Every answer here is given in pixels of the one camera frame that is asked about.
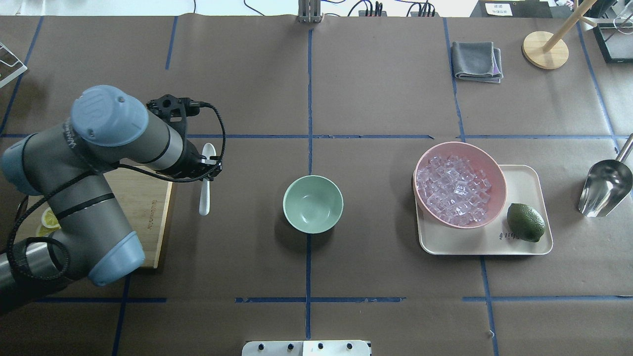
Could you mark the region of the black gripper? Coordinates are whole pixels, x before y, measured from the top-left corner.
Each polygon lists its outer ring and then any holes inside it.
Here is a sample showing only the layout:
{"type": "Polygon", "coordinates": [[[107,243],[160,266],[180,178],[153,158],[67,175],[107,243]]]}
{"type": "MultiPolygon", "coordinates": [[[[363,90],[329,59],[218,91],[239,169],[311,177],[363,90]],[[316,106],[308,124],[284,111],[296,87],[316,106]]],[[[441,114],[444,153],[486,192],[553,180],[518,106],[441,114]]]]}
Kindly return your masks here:
{"type": "Polygon", "coordinates": [[[208,178],[213,181],[222,171],[223,151],[220,155],[200,154],[196,148],[184,149],[173,166],[173,178],[208,178]]]}

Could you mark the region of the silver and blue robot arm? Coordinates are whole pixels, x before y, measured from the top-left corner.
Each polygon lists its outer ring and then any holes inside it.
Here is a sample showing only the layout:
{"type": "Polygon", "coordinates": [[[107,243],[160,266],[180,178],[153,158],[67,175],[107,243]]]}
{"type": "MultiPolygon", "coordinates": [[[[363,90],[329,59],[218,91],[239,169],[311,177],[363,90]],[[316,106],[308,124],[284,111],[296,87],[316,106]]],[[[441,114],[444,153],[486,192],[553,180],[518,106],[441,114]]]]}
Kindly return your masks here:
{"type": "Polygon", "coordinates": [[[174,183],[213,181],[218,155],[199,153],[187,119],[205,101],[166,94],[146,104],[109,85],[85,90],[63,123],[1,158],[5,178],[39,200],[14,221],[1,253],[1,314],[83,278],[104,286],[140,268],[144,250],[106,172],[123,168],[174,183]]]}

